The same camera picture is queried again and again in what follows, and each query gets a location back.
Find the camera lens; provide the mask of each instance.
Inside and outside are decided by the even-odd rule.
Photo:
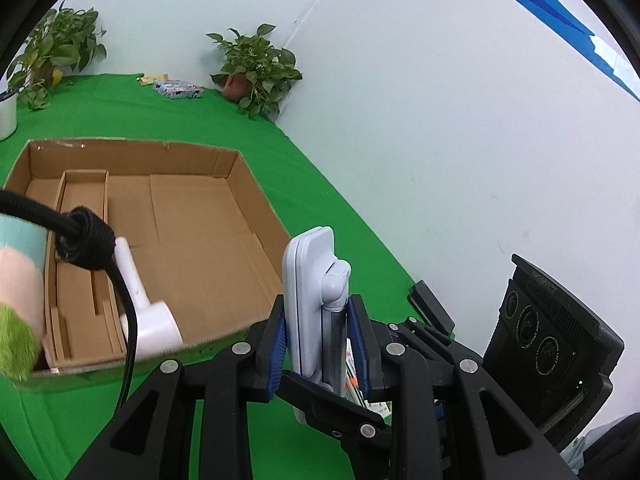
[[[518,294],[515,290],[512,290],[510,294],[507,296],[507,302],[504,305],[504,313],[508,318],[511,319],[513,314],[516,313],[516,309],[518,307]]]
[[[541,375],[549,375],[558,362],[558,341],[553,337],[545,338],[536,353],[536,369]]]
[[[529,347],[538,333],[538,313],[529,305],[520,314],[518,320],[518,340],[524,346]]]

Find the white wall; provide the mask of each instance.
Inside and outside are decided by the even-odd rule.
[[[233,27],[253,34],[261,23],[282,44],[314,0],[66,0],[75,9],[100,12],[108,57],[84,73],[168,73],[172,78],[213,86],[210,73],[223,63],[205,36]]]
[[[483,352],[517,253],[625,339],[640,410],[640,104],[514,0],[321,0],[279,125]]]

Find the cardboard box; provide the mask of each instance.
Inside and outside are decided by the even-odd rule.
[[[186,347],[181,359],[240,339],[281,293],[289,235],[238,152],[181,142],[35,140],[5,187],[62,211],[83,203],[106,218],[128,240],[149,299],[172,311]],[[54,366],[19,386],[58,390],[118,377],[125,345],[111,283],[57,261],[49,242],[44,348]]]

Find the green fuzzy fabric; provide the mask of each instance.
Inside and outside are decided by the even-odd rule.
[[[0,374],[17,381],[27,379],[39,350],[31,327],[10,306],[0,303]]]

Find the small package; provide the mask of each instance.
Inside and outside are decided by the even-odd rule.
[[[191,99],[202,97],[204,88],[185,81],[156,81],[154,90],[169,99]]]
[[[136,81],[140,83],[142,86],[152,85],[156,81],[169,81],[168,74],[159,74],[159,75],[143,75],[142,77],[136,78]]]

